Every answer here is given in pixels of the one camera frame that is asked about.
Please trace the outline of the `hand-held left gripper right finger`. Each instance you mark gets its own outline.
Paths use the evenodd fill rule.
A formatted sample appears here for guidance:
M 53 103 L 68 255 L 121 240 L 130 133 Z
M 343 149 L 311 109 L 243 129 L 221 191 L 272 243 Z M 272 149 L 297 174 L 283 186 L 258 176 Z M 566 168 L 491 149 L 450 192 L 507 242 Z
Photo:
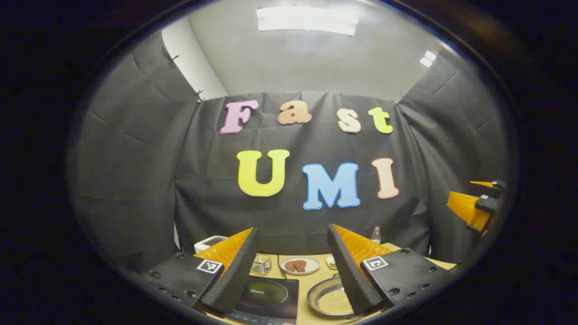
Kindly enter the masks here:
M 411 248 L 390 250 L 336 224 L 327 226 L 327 243 L 355 315 L 413 308 L 452 276 Z

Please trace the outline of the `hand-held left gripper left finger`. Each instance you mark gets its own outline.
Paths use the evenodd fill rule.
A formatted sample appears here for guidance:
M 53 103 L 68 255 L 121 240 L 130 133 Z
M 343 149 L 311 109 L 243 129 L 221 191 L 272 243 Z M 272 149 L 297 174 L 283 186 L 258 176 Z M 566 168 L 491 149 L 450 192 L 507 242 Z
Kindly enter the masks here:
M 235 308 L 247 284 L 259 240 L 258 228 L 251 227 L 200 253 L 176 253 L 141 276 L 188 308 L 225 315 Z

